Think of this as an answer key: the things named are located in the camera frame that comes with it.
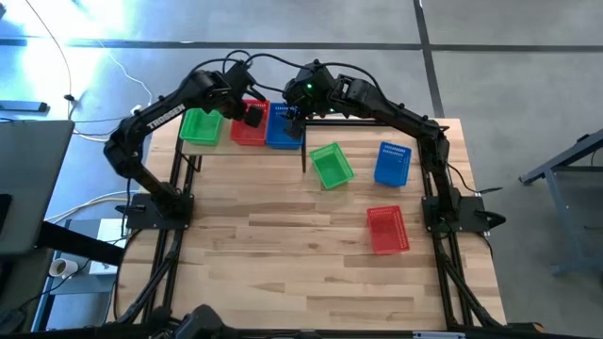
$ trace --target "desk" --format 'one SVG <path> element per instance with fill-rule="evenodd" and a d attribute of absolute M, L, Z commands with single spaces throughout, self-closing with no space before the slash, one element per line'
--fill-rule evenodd
<path fill-rule="evenodd" d="M 450 163 L 473 185 L 459 120 L 449 126 Z M 147 167 L 168 181 L 179 120 L 154 133 Z M 408 185 L 381 186 L 373 169 L 381 141 L 413 149 Z M 185 233 L 173 316 L 211 305 L 238 328 L 443 330 L 432 240 L 424 230 L 414 139 L 390 127 L 312 126 L 308 151 L 338 142 L 356 174 L 325 191 L 313 169 L 288 156 L 205 156 L 195 173 L 195 210 Z M 457 186 L 460 178 L 454 176 Z M 398 204 L 411 250 L 372 254 L 368 207 Z M 147 282 L 157 232 L 144 231 L 122 266 L 123 313 Z M 458 234 L 468 285 L 492 316 L 505 321 L 490 252 L 474 234 Z M 455 314 L 458 295 L 451 288 Z M 162 299 L 159 287 L 155 302 Z"/>

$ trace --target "red basket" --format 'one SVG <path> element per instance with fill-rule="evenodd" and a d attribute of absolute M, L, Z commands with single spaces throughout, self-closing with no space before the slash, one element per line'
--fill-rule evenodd
<path fill-rule="evenodd" d="M 376 254 L 399 253 L 411 248 L 399 206 L 368 208 L 367 215 Z"/>
<path fill-rule="evenodd" d="M 245 100 L 245 103 L 247 104 L 248 110 L 251 105 L 260 107 L 264 110 L 260 125 L 255 128 L 245 124 L 245 121 L 233 121 L 230 128 L 230 139 L 234 140 L 239 145 L 264 146 L 266 144 L 266 126 L 268 125 L 270 102 L 268 100 L 265 102 Z"/>

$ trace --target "plastic bin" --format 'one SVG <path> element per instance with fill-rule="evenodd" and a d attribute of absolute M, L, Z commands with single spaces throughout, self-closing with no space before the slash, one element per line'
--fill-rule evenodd
<path fill-rule="evenodd" d="M 234 140 L 239 145 L 245 146 L 264 146 L 266 144 L 266 126 L 268 125 L 268 114 L 270 102 L 266 100 L 261 102 L 258 100 L 245 100 L 247 109 L 250 105 L 258 106 L 264 111 L 262 120 L 259 126 L 251 127 L 245 121 L 233 121 L 230 128 L 230 139 Z"/>
<path fill-rule="evenodd" d="M 200 108 L 187 111 L 180 129 L 180 138 L 196 145 L 216 145 L 220 139 L 222 115 L 213 110 L 209 114 Z"/>
<path fill-rule="evenodd" d="M 382 142 L 375 166 L 375 181 L 384 185 L 405 186 L 411 167 L 411 149 L 389 142 Z"/>
<path fill-rule="evenodd" d="M 288 120 L 284 116 L 287 111 L 285 104 L 270 104 L 268 129 L 266 131 L 266 144 L 274 149 L 297 150 L 302 145 L 303 137 L 296 140 L 285 133 Z"/>
<path fill-rule="evenodd" d="M 368 208 L 367 215 L 370 239 L 376 254 L 410 250 L 399 206 Z"/>
<path fill-rule="evenodd" d="M 348 159 L 336 142 L 310 152 L 310 158 L 320 181 L 327 189 L 344 184 L 354 177 Z"/>

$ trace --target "concrete floor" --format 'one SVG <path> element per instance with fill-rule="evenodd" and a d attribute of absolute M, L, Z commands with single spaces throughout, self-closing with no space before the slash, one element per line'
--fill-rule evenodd
<path fill-rule="evenodd" d="M 31 3 L 63 39 L 226 41 L 232 47 L 241 41 L 380 43 L 362 51 L 323 46 L 270 52 L 298 62 L 318 57 L 366 68 L 390 99 L 434 116 L 432 100 L 438 99 L 430 95 L 433 87 L 430 90 L 423 53 L 377 50 L 392 49 L 387 44 L 421 43 L 413 0 L 181 0 L 177 7 L 165 0 Z M 6 4 L 0 38 L 46 36 L 24 2 Z M 422 6 L 435 44 L 603 44 L 598 34 L 603 29 L 603 2 L 597 0 L 423 0 Z M 123 76 L 106 51 L 74 47 L 65 51 L 73 95 L 82 98 L 75 119 L 120 117 L 147 102 L 147 94 Z M 116 48 L 110 53 L 156 97 L 172 91 L 192 65 L 228 51 Z M 0 46 L 0 55 L 0 75 L 5 79 L 0 82 L 0 98 L 44 100 L 52 107 L 49 119 L 64 119 L 66 103 L 61 97 L 68 85 L 52 42 Z M 561 261 L 567 251 L 552 199 L 544 182 L 523 187 L 516 180 L 578 137 L 603 126 L 603 54 L 433 52 L 432 58 L 444 114 L 462 119 L 477 187 L 505 186 L 484 199 L 489 210 L 508 218 L 491 239 L 508 320 L 537 321 L 557 333 L 603 337 L 603 289 L 597 275 L 550 275 L 549 265 Z M 258 59 L 253 73 L 260 82 L 281 87 L 295 71 Z M 268 97 L 278 99 L 271 93 Z M 114 124 L 78 127 L 98 133 Z M 595 162 L 603 163 L 603 153 Z M 93 180 L 88 173 L 95 173 Z M 48 215 L 124 188 L 124 180 L 102 157 L 102 144 L 73 137 Z M 112 208 L 98 206 L 77 217 L 114 218 Z M 88 304 L 77 318 L 73 316 L 76 303 Z M 98 310 L 105 307 L 104 300 L 93 297 L 58 298 L 49 325 L 99 323 L 102 312 Z"/>

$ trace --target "white cable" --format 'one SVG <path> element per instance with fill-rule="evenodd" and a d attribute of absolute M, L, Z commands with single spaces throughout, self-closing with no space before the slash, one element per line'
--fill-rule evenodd
<path fill-rule="evenodd" d="M 96 198 L 90 200 L 89 202 L 82 203 L 81 205 L 76 206 L 76 207 L 70 209 L 69 211 L 65 211 L 63 213 L 57 214 L 56 216 L 49 217 L 49 218 L 45 219 L 44 221 L 48 221 L 48 220 L 54 219 L 54 218 L 59 218 L 59 217 L 65 215 L 65 214 L 68 214 L 67 216 L 69 216 L 69 215 L 73 214 L 74 212 L 76 212 L 77 210 L 79 210 L 81 208 L 88 207 L 88 206 L 94 204 L 93 202 L 98 203 L 97 201 L 100 201 L 100 200 L 102 200 L 102 199 L 104 199 L 106 197 L 111 197 L 111 196 L 120 195 L 120 194 L 126 194 L 126 193 L 127 193 L 126 191 L 119 191 L 119 192 L 111 192 L 111 193 L 104 194 L 104 195 L 102 195 L 100 197 L 96 197 Z M 124 201 L 125 201 L 125 199 L 120 198 L 120 202 L 124 202 Z"/>
<path fill-rule="evenodd" d="M 137 78 L 128 74 L 128 72 L 125 70 L 124 66 L 118 60 L 116 60 L 115 57 L 113 57 L 113 55 L 111 55 L 111 53 L 108 51 L 108 49 L 106 49 L 106 47 L 103 45 L 103 43 L 100 40 L 97 40 L 97 41 L 103 47 L 103 50 L 105 50 L 106 54 L 111 58 L 111 60 L 113 60 L 113 62 L 115 62 L 116 65 L 120 66 L 120 68 L 123 71 L 123 75 L 125 75 L 126 78 L 128 78 L 136 83 L 139 83 L 144 88 L 144 90 L 147 92 L 147 94 L 149 94 L 149 102 L 147 103 L 147 106 L 150 106 L 153 103 L 153 94 L 147 88 L 147 86 L 142 81 L 140 81 Z"/>

